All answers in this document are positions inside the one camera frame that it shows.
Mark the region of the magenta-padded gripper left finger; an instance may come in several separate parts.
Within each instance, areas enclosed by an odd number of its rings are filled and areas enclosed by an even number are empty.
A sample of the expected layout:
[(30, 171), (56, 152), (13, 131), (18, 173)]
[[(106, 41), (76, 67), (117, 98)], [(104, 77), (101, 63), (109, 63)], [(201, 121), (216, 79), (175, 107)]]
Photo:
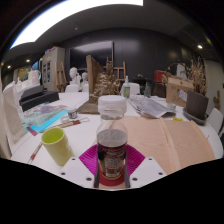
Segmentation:
[(79, 157), (71, 157), (60, 176), (84, 188), (97, 188), (100, 180), (97, 146), (91, 146)]

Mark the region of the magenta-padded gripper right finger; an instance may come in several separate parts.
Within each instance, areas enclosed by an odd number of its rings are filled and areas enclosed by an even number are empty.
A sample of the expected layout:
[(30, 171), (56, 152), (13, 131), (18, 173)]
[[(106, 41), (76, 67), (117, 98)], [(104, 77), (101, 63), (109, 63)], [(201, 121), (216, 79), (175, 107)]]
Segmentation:
[(128, 145), (124, 175), (126, 188), (140, 188), (165, 177), (166, 173), (153, 157), (145, 157)]

